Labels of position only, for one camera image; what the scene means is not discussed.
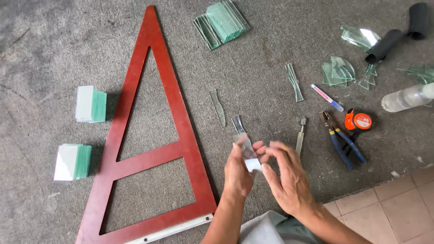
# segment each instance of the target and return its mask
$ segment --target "pliers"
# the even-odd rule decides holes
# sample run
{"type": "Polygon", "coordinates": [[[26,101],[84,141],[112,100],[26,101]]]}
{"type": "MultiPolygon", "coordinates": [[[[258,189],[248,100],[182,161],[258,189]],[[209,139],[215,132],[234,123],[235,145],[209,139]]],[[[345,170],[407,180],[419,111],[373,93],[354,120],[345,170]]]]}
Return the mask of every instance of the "pliers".
{"type": "Polygon", "coordinates": [[[322,111],[318,115],[319,115],[319,119],[321,120],[321,122],[323,122],[324,125],[327,128],[329,128],[330,138],[332,139],[333,147],[336,149],[336,151],[338,152],[342,161],[347,166],[347,169],[352,170],[352,169],[354,169],[354,167],[353,167],[353,164],[351,163],[350,159],[345,155],[344,150],[342,150],[342,147],[338,142],[338,136],[336,134],[338,134],[342,139],[344,139],[344,141],[346,141],[346,143],[348,143],[348,145],[353,149],[355,155],[360,160],[360,162],[366,163],[366,159],[362,156],[362,154],[360,153],[359,149],[356,147],[354,142],[335,125],[335,123],[331,119],[329,113],[327,113],[326,111],[322,111]]]}

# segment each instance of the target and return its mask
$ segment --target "gray carpet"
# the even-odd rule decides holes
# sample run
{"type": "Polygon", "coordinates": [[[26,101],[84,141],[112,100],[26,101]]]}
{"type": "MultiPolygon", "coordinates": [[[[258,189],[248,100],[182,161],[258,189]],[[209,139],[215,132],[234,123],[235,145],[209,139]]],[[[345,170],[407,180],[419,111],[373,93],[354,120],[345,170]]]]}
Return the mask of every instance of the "gray carpet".
{"type": "MultiPolygon", "coordinates": [[[[252,140],[281,140],[295,146],[299,118],[308,118],[302,163],[312,193],[325,202],[433,164],[431,108],[388,113],[382,97],[414,84],[399,65],[434,63],[434,31],[427,40],[405,39],[378,68],[377,86],[366,91],[321,84],[322,62],[341,56],[363,72],[364,53],[341,40],[339,26],[384,35],[408,26],[416,0],[235,1],[251,25],[240,38],[209,51],[193,26],[211,2],[6,0],[1,4],[1,233],[0,243],[74,243],[92,187],[110,121],[76,123],[76,89],[94,85],[108,93],[113,116],[138,29],[149,4],[156,5],[169,53],[191,114],[215,195],[224,184],[224,164],[241,115],[252,140]],[[293,63],[305,100],[295,103],[284,66],[293,63]],[[368,163],[347,171],[317,113],[339,113],[316,94],[315,83],[346,109],[375,119],[358,139],[368,163]],[[208,91],[218,89],[227,126],[221,128],[208,91]],[[92,145],[91,176],[54,182],[57,147],[92,145]]],[[[120,158],[177,140],[152,57],[120,158]]],[[[119,180],[105,231],[112,231],[194,202],[181,160],[119,180]]],[[[243,221],[267,210],[281,212],[263,178],[247,198],[243,221]]],[[[208,225],[158,243],[198,243],[208,225]]]]}

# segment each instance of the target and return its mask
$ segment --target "tape measure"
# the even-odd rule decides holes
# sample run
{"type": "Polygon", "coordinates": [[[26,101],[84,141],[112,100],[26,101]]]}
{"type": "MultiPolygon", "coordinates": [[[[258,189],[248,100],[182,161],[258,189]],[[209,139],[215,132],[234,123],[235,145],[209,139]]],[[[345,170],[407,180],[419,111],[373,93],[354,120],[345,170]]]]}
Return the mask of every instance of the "tape measure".
{"type": "Polygon", "coordinates": [[[345,127],[354,133],[362,133],[371,130],[372,119],[365,113],[355,112],[349,109],[345,116],[345,127]]]}

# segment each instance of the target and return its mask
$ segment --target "floor tile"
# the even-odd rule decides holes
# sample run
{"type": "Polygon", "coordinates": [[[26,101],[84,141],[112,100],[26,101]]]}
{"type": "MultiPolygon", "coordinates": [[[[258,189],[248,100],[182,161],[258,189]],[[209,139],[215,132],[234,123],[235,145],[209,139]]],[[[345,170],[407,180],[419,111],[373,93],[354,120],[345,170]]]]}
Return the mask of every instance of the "floor tile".
{"type": "Polygon", "coordinates": [[[434,166],[420,169],[419,171],[412,173],[411,175],[413,176],[416,186],[424,185],[426,183],[434,181],[434,166]]]}
{"type": "Polygon", "coordinates": [[[428,233],[415,237],[409,241],[406,241],[403,244],[432,244],[433,242],[434,242],[434,231],[430,231],[428,233]]]}
{"type": "Polygon", "coordinates": [[[379,202],[345,214],[342,218],[346,226],[374,244],[398,243],[379,202]]]}
{"type": "Polygon", "coordinates": [[[341,216],[338,206],[336,206],[335,201],[331,201],[323,204],[323,206],[335,217],[341,216]]]}
{"type": "Polygon", "coordinates": [[[391,182],[374,187],[380,201],[399,195],[403,192],[416,188],[411,175],[399,177],[391,182]]]}
{"type": "Polygon", "coordinates": [[[425,202],[425,205],[428,208],[428,211],[431,214],[431,217],[434,220],[434,181],[421,185],[419,187],[419,192],[425,202]]]}
{"type": "Polygon", "coordinates": [[[336,217],[339,221],[341,221],[341,223],[345,224],[344,219],[342,218],[342,216],[338,216],[336,217]]]}
{"type": "Polygon", "coordinates": [[[377,195],[373,188],[360,193],[344,197],[335,201],[341,215],[353,212],[360,208],[372,205],[378,202],[377,195]]]}
{"type": "Polygon", "coordinates": [[[400,243],[434,229],[418,189],[384,200],[381,204],[400,243]]]}

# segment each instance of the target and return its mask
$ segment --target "black cylinder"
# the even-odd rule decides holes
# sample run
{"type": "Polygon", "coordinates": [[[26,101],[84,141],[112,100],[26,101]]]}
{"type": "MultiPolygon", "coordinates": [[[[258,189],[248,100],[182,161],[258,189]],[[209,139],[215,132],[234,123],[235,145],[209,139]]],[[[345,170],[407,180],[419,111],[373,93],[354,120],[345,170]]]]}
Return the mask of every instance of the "black cylinder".
{"type": "Polygon", "coordinates": [[[410,7],[410,27],[407,36],[423,40],[428,35],[430,20],[427,3],[415,3],[410,7]]]}
{"type": "Polygon", "coordinates": [[[396,46],[404,33],[398,29],[390,30],[368,51],[365,61],[370,64],[383,60],[389,51],[396,46]]]}

